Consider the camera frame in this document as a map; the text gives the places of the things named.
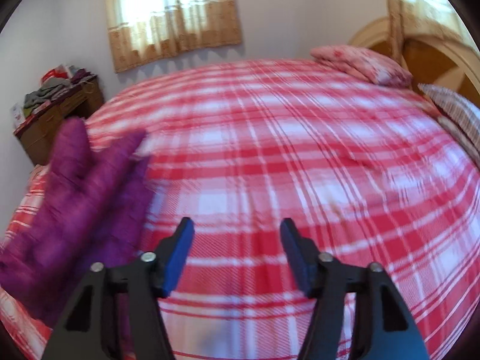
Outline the magenta puffer jacket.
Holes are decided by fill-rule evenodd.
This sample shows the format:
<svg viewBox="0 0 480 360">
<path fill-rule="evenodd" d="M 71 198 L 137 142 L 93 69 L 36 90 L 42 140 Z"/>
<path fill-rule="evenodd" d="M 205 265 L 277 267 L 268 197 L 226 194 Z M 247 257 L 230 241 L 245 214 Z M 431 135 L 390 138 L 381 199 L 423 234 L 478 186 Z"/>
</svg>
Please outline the magenta puffer jacket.
<svg viewBox="0 0 480 360">
<path fill-rule="evenodd" d="M 126 133 L 94 152 L 82 119 L 62 124 L 39 210 L 1 252 L 1 287 L 47 327 L 90 264 L 114 267 L 136 254 L 153 197 L 149 159 L 133 157 L 145 137 Z"/>
</svg>

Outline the grey folded clothes pile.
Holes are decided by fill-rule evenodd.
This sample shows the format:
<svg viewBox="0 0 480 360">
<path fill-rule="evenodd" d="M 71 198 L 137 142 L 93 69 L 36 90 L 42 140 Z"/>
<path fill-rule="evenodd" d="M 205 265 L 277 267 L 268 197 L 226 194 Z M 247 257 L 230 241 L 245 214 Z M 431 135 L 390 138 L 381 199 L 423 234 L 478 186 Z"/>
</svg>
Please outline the grey folded clothes pile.
<svg viewBox="0 0 480 360">
<path fill-rule="evenodd" d="M 50 77 L 38 90 L 25 95 L 23 106 L 24 116 L 30 116 L 34 109 L 38 108 L 47 100 L 51 100 L 55 94 L 58 94 L 58 92 L 63 89 L 68 89 L 70 86 L 71 81 L 69 79 Z"/>
</svg>

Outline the purple folded clothes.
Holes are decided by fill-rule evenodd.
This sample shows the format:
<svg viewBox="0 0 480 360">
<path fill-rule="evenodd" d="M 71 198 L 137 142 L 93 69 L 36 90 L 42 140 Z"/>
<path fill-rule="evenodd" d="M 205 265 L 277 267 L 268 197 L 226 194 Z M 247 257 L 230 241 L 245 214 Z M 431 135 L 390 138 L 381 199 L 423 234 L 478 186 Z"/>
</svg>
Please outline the purple folded clothes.
<svg viewBox="0 0 480 360">
<path fill-rule="evenodd" d="M 78 69 L 72 76 L 72 78 L 70 79 L 71 81 L 71 84 L 72 85 L 78 85 L 80 84 L 80 82 L 82 81 L 85 81 L 85 80 L 89 80 L 91 77 L 94 77 L 95 75 L 90 72 L 90 71 L 87 71 L 86 69 L 84 68 L 81 68 L 81 69 Z"/>
</svg>

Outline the red plaid bed sheet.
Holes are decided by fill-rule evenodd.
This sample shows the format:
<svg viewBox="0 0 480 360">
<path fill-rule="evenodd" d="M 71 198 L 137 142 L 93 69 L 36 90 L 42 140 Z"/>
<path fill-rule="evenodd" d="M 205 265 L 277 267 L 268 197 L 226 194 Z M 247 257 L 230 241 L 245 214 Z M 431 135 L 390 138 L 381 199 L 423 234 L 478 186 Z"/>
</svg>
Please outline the red plaid bed sheet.
<svg viewBox="0 0 480 360">
<path fill-rule="evenodd" d="M 308 60 L 212 65 L 143 81 L 86 122 L 101 150 L 138 128 L 164 186 L 142 249 L 184 216 L 195 238 L 160 303 L 180 359 L 293 359 L 313 304 L 284 218 L 340 261 L 385 267 L 432 359 L 479 303 L 479 169 L 424 99 Z"/>
</svg>

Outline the brown wooden desk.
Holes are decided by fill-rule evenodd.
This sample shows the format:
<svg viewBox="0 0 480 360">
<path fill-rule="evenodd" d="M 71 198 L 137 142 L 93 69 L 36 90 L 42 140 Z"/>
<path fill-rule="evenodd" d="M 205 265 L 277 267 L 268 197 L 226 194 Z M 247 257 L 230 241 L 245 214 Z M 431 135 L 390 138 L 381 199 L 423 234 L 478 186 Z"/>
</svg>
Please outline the brown wooden desk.
<svg viewBox="0 0 480 360">
<path fill-rule="evenodd" d="M 70 117 L 88 119 L 103 103 L 98 77 L 88 76 L 53 102 L 40 106 L 37 113 L 32 113 L 14 131 L 14 135 L 34 166 L 46 165 L 62 122 Z"/>
</svg>

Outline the white card on desk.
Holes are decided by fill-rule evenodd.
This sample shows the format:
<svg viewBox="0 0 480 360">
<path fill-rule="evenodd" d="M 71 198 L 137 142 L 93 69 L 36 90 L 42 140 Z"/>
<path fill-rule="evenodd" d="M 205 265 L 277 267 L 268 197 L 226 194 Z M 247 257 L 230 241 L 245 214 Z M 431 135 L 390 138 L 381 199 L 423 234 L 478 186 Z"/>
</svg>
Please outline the white card on desk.
<svg viewBox="0 0 480 360">
<path fill-rule="evenodd" d="M 17 129 L 19 126 L 21 126 L 24 121 L 25 121 L 25 116 L 24 116 L 24 108 L 22 105 L 19 105 L 16 103 L 13 105 L 12 108 L 10 108 L 10 114 L 12 117 L 12 123 L 14 126 L 14 129 Z"/>
</svg>

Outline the striped pillow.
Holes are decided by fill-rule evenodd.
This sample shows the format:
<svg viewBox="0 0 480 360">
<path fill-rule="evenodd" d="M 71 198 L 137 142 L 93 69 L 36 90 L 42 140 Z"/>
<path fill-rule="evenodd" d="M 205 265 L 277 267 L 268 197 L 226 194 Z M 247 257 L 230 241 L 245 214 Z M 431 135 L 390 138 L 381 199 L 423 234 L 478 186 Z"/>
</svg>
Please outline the striped pillow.
<svg viewBox="0 0 480 360">
<path fill-rule="evenodd" d="M 449 88 L 419 84 L 418 88 L 453 121 L 479 150 L 479 108 Z"/>
</svg>

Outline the red box on desk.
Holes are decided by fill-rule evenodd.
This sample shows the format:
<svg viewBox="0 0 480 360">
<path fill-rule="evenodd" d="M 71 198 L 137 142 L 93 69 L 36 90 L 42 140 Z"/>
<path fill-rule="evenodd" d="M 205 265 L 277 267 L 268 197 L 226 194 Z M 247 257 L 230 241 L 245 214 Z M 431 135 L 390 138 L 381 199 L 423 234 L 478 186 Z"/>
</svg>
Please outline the red box on desk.
<svg viewBox="0 0 480 360">
<path fill-rule="evenodd" d="M 41 77 L 41 84 L 43 85 L 51 78 L 69 79 L 71 76 L 72 73 L 69 69 L 64 64 L 60 64 L 59 66 L 50 69 Z"/>
</svg>

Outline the folded pink floral quilt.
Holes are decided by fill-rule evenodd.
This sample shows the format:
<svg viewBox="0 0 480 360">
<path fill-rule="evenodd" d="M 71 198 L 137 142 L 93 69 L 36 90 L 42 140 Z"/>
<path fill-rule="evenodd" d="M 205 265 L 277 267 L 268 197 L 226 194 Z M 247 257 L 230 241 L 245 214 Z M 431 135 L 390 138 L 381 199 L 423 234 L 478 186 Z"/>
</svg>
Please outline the folded pink floral quilt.
<svg viewBox="0 0 480 360">
<path fill-rule="evenodd" d="M 377 86 L 405 89 L 413 75 L 393 59 L 371 49 L 356 46 L 320 46 L 310 55 L 317 63 L 337 69 Z"/>
</svg>

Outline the wooden bed headboard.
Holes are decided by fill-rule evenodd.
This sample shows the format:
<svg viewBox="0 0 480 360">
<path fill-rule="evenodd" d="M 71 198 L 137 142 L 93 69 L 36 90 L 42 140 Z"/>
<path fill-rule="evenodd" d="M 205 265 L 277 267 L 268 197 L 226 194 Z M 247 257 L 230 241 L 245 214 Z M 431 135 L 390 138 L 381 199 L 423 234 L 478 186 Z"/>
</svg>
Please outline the wooden bed headboard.
<svg viewBox="0 0 480 360">
<path fill-rule="evenodd" d="M 387 17 L 376 19 L 360 29 L 349 44 L 390 57 L 389 29 Z M 419 84 L 431 84 L 479 105 L 479 56 L 471 49 L 435 37 L 411 37 L 403 44 L 401 65 L 413 76 L 414 92 L 422 93 Z"/>
</svg>

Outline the beige window curtain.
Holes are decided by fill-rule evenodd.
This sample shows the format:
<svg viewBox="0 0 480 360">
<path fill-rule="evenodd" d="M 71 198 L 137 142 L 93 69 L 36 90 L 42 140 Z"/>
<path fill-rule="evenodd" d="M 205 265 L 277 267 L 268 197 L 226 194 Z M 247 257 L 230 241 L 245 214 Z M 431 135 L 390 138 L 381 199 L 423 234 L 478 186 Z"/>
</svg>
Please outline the beige window curtain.
<svg viewBox="0 0 480 360">
<path fill-rule="evenodd" d="M 117 73 L 199 49 L 242 43 L 236 0 L 105 0 Z"/>
</svg>

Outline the beige side curtain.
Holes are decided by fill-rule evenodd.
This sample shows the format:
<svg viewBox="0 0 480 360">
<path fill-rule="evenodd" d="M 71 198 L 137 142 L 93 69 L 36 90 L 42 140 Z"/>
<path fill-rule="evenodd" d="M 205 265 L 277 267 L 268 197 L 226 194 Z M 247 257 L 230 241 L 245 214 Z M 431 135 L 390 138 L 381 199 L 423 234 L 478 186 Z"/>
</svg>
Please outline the beige side curtain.
<svg viewBox="0 0 480 360">
<path fill-rule="evenodd" d="M 473 37 L 448 0 L 387 0 L 391 56 L 402 59 L 408 38 L 432 37 L 453 41 L 479 53 Z"/>
</svg>

